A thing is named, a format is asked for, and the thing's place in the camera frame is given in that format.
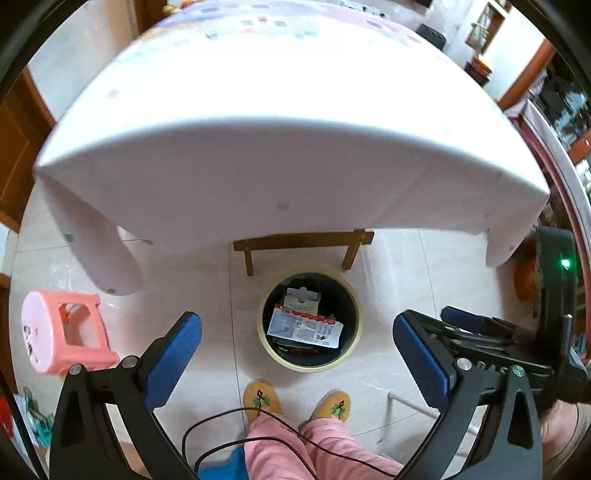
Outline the right hand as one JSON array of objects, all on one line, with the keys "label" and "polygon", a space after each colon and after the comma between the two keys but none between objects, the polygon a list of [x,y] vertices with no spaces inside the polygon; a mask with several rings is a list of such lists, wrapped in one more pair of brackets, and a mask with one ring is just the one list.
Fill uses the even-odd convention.
[{"label": "right hand", "polygon": [[557,400],[540,416],[543,479],[584,479],[590,473],[590,405]]}]

